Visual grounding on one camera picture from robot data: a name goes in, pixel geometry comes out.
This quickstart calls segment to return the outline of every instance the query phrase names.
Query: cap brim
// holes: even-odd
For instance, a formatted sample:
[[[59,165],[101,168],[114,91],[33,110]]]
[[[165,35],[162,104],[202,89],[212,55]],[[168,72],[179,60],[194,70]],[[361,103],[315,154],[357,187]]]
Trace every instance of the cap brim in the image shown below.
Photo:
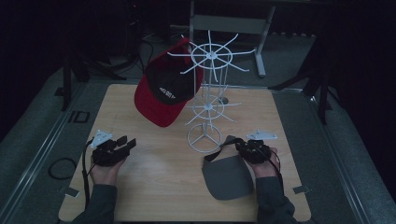
[[[202,172],[207,189],[217,200],[240,198],[254,190],[250,171],[239,155],[213,162],[204,160]]]
[[[136,109],[148,120],[163,128],[175,121],[188,101],[186,100],[176,105],[161,103],[151,92],[146,75],[143,75],[140,79],[134,93]]]

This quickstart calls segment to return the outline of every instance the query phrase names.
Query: person's left hand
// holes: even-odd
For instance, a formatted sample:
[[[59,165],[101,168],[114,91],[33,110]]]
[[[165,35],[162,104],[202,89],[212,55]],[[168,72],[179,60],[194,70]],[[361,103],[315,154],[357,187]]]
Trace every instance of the person's left hand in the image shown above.
[[[93,184],[116,186],[119,169],[125,161],[126,159],[119,161],[114,166],[108,167],[94,165],[90,172]]]

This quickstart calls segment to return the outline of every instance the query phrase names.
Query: person's right hand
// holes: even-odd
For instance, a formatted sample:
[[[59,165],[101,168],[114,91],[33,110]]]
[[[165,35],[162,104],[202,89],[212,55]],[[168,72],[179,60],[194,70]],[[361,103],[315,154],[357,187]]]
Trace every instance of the person's right hand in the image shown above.
[[[271,161],[276,166],[276,169],[279,170],[279,161],[276,158],[277,149],[275,147],[270,147],[270,149],[274,152],[271,153]],[[277,171],[275,167],[269,161],[265,161],[263,163],[258,163],[258,164],[252,164],[250,162],[247,162],[247,164],[253,170],[256,178],[277,176]]]

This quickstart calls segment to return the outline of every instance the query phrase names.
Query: red baseball cap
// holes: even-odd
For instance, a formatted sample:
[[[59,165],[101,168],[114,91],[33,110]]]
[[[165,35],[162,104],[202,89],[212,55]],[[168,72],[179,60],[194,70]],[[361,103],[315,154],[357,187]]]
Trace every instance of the red baseball cap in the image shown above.
[[[160,127],[172,124],[184,105],[200,89],[203,68],[194,66],[188,51],[188,38],[182,38],[169,50],[153,59],[145,69],[134,93],[134,105],[148,120]],[[171,56],[187,54],[188,56]]]

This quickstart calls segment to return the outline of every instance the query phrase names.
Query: cap logo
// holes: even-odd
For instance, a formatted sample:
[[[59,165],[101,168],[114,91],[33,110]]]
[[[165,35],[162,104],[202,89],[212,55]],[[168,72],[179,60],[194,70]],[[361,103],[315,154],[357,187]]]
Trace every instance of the cap logo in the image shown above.
[[[161,91],[163,94],[165,94],[165,96],[167,96],[169,99],[175,99],[175,98],[176,98],[175,95],[172,94],[172,92],[168,91],[168,90],[165,89],[165,88],[160,87],[160,91]]]

